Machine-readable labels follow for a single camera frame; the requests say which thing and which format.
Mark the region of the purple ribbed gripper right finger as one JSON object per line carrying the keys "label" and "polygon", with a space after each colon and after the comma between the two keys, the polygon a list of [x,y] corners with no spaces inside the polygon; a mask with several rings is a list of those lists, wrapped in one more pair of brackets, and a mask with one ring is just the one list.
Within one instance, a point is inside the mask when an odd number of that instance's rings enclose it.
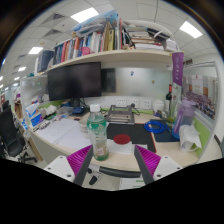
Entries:
{"label": "purple ribbed gripper right finger", "polygon": [[134,155],[140,168],[144,183],[152,183],[154,181],[153,175],[161,157],[139,145],[135,146]]}

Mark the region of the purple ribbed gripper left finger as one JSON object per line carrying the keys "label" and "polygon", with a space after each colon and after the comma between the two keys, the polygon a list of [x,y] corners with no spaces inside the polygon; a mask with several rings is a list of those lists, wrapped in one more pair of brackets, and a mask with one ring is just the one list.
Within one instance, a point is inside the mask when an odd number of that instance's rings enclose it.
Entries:
{"label": "purple ribbed gripper left finger", "polygon": [[78,186],[83,184],[90,161],[93,156],[93,147],[86,146],[67,157],[67,161],[75,175],[74,183]]}

